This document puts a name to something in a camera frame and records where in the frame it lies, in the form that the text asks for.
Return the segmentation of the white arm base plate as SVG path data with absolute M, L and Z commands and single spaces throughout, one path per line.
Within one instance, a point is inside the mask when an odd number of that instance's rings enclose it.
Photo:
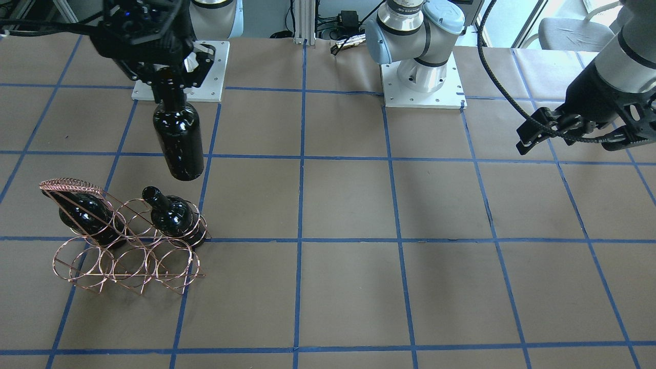
M 385 106 L 389 108 L 468 107 L 454 54 L 438 67 L 403 60 L 380 65 Z
M 228 40 L 197 40 L 194 51 L 184 61 L 187 79 L 183 91 L 189 102 L 220 102 L 227 70 Z

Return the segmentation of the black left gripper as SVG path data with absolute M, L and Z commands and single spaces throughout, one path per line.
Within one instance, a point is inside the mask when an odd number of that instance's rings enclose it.
M 548 128 L 538 128 L 529 120 L 517 133 L 519 154 L 525 155 L 537 144 L 555 137 L 559 131 L 567 135 L 571 145 L 575 138 L 583 138 L 595 129 L 603 129 L 616 118 L 623 126 L 604 135 L 601 145 L 607 151 L 632 149 L 654 143 L 654 87 L 646 91 L 626 92 L 603 80 L 596 65 L 588 65 L 567 88 L 565 103 L 557 110 L 539 108 L 531 118 Z

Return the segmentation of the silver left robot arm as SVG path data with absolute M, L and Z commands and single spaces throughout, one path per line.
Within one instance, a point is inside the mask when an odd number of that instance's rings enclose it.
M 477 44 L 482 66 L 504 98 L 525 118 L 516 149 L 527 154 L 548 138 L 600 144 L 605 150 L 654 143 L 654 1 L 623 1 L 628 18 L 569 84 L 557 109 L 527 114 L 495 77 Z M 365 24 L 371 58 L 399 62 L 401 82 L 418 93 L 443 85 L 446 63 L 465 17 L 448 1 L 385 1 Z

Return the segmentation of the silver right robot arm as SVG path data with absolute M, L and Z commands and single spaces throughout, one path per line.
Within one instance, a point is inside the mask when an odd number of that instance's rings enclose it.
M 159 102 L 162 69 L 190 102 L 220 102 L 229 40 L 243 33 L 241 1 L 105 1 L 90 40 L 135 82 L 134 100 Z

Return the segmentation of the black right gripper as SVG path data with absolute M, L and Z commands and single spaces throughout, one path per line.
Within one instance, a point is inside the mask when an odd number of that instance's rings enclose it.
M 155 102 L 154 65 L 182 66 L 183 91 L 201 87 L 216 48 L 194 44 L 189 1 L 103 1 L 92 33 L 98 54 L 114 60 L 134 83 L 131 98 Z

